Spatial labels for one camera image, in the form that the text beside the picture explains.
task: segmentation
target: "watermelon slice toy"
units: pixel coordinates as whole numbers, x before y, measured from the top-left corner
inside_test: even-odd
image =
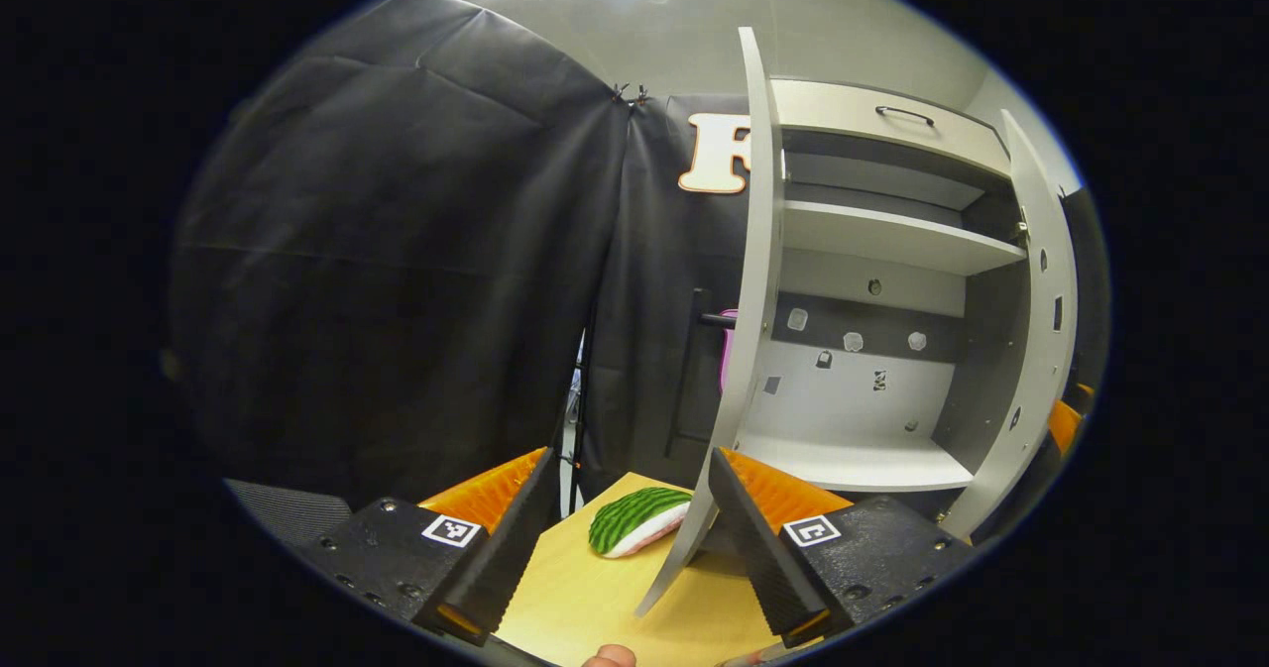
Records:
[[[604,558],[637,553],[667,533],[688,515],[692,495],[666,487],[648,487],[602,507],[590,522],[590,549]]]

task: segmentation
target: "toy watermelon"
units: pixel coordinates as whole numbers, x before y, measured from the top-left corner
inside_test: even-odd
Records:
[[[666,487],[642,488],[602,507],[590,522],[590,548],[604,558],[638,552],[671,533],[688,515],[692,495]]]
[[[492,535],[546,450],[547,446],[543,446],[528,451],[524,457],[508,460],[506,464],[449,487],[429,500],[419,501],[419,507],[480,524]]]
[[[754,500],[754,506],[763,514],[772,533],[780,533],[784,524],[821,516],[853,506],[850,501],[834,492],[810,484],[797,477],[786,474],[761,460],[750,459],[726,446],[718,446],[727,458],[732,472]]]

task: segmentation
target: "table top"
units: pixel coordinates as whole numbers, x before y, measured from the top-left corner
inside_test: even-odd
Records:
[[[671,486],[626,474],[539,536],[499,639],[561,667],[581,667],[607,643],[631,648],[648,667],[712,667],[779,642],[747,577],[711,555],[684,568],[646,616],[634,616],[674,535],[607,559],[590,549],[586,533],[603,505],[646,487]]]

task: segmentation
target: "white shelf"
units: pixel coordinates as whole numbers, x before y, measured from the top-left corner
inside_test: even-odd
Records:
[[[973,479],[948,451],[921,436],[864,436],[850,446],[825,446],[749,435],[740,440],[740,451],[832,491],[937,491]]]
[[[1020,247],[952,226],[831,203],[786,202],[784,247],[972,275],[1023,261]]]

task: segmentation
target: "cabinet door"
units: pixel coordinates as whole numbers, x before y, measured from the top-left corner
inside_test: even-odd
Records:
[[[1000,434],[940,525],[961,538],[1000,506],[1030,464],[1048,431],[1048,415],[1062,394],[1075,347],[1075,252],[1058,189],[1018,122],[1001,112],[1014,191],[1029,230],[1030,313],[1022,373],[1008,413],[996,425]]]
[[[740,283],[740,304],[731,355],[727,360],[727,387],[718,403],[714,429],[709,437],[713,446],[736,445],[749,415],[749,406],[758,392],[761,375],[763,346],[770,342],[775,320],[775,298],[779,292],[780,246],[783,241],[784,165],[775,95],[763,70],[758,41],[753,29],[740,29],[745,57],[745,79],[749,84],[750,172],[749,224],[745,232],[745,264]],[[718,507],[708,483],[709,459],[706,455],[693,492],[688,515],[674,536],[674,545],[661,566],[661,572],[636,610],[642,616],[665,595],[670,583],[700,547]]]

